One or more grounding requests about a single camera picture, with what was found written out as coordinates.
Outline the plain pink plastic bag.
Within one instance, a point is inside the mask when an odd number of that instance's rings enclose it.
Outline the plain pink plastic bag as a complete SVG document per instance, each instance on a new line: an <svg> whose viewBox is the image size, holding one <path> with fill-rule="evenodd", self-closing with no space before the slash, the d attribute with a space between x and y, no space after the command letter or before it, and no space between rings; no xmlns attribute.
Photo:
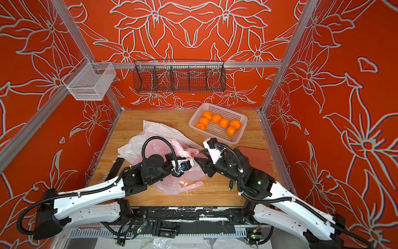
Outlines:
<svg viewBox="0 0 398 249"><path fill-rule="evenodd" d="M190 156L193 159L195 156L203 158L204 156L200 153L203 149L202 146L192 143L184 142L176 139L169 140L177 156ZM145 155L147 157L158 154L165 157L166 153L170 153L170 148L160 140L150 141L146 147ZM194 163L194 166L186 171L181 177L167 176L162 181L158 181L153 184L153 187L158 189L167 195L177 195L180 193L185 193L191 191L195 188L199 188L204 185L202 179L205 177L202 169L198 163Z"/></svg>

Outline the pink printed plastic bag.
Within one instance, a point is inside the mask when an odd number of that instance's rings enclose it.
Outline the pink printed plastic bag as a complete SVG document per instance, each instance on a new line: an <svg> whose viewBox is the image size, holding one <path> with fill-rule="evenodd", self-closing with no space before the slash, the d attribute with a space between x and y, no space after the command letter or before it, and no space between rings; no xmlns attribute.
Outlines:
<svg viewBox="0 0 398 249"><path fill-rule="evenodd" d="M196 182L205 177L203 170L194 160L195 157L204 159L199 149L175 139L172 139L172 146L180 164L179 169L183 173L181 178L184 182Z"/></svg>

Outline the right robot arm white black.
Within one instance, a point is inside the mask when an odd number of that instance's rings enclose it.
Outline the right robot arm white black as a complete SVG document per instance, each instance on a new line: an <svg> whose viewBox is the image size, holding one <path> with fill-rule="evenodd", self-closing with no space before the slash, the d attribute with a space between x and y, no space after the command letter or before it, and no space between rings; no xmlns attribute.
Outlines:
<svg viewBox="0 0 398 249"><path fill-rule="evenodd" d="M203 154L196 158L208 177L219 173L236 183L238 194L246 199L243 212L259 224L268 224L308 242L311 249L344 249L345 234L372 249L370 241L345 228L345 218L328 214L289 192L269 174L250 165L238 149L207 139Z"/></svg>

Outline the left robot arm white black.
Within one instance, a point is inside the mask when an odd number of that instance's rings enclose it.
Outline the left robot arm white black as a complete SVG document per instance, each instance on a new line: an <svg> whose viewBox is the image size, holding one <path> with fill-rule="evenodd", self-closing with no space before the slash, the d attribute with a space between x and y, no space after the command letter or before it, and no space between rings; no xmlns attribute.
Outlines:
<svg viewBox="0 0 398 249"><path fill-rule="evenodd" d="M164 156L146 156L146 147L153 140L164 142L171 150ZM154 136L147 139L141 150L142 161L124 168L121 173L101 184L59 193L55 188L45 191L37 201L21 212L17 230L35 240L50 238L60 233L72 222L72 214L113 199L121 199L147 190L169 175L181 177L194 166L191 153L178 156L176 149L165 138Z"/></svg>

